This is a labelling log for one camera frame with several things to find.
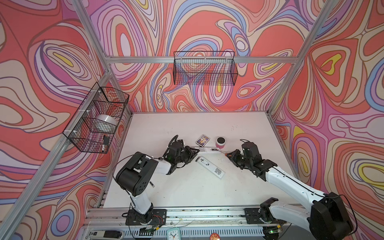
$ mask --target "red round sticker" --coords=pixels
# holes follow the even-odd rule
[[[220,236],[217,233],[212,233],[209,240],[220,240]]]

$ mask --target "psychedelic wallpaper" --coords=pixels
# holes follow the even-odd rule
[[[302,181],[349,199],[346,239],[384,239],[383,39],[383,1],[340,1],[272,112]]]
[[[103,73],[68,1],[0,1],[0,221]],[[74,238],[126,121],[108,154],[68,148],[14,240]]]
[[[109,56],[233,50],[296,56],[323,0],[95,0],[87,12]],[[114,64],[132,111],[265,111],[290,64],[239,63],[233,86],[175,86],[173,64]]]

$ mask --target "teal clock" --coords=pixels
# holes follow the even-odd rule
[[[180,240],[180,229],[178,227],[167,230],[167,240]]]

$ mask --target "wire basket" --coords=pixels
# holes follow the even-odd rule
[[[129,95],[118,89],[99,86],[75,127],[63,134],[81,152],[107,153],[128,100]]]
[[[233,51],[175,51],[175,85],[232,85],[237,79]]]

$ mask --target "white table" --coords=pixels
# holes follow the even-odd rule
[[[216,137],[226,139],[224,152],[241,150],[242,142],[254,142],[264,159],[277,163],[287,173],[292,170],[264,112],[250,113],[148,113],[134,114],[123,145],[120,159],[137,151],[161,157],[169,141],[176,134],[184,144],[196,146],[196,140],[205,134],[211,139],[207,147],[215,147]],[[224,154],[204,155],[217,165],[225,175],[217,178],[194,160],[171,175],[154,174],[146,191],[155,207],[197,207],[256,205],[270,197],[288,204],[293,198],[277,187],[256,178],[249,170],[235,167]],[[116,173],[128,161],[122,161]],[[112,180],[104,208],[129,207],[130,198]]]

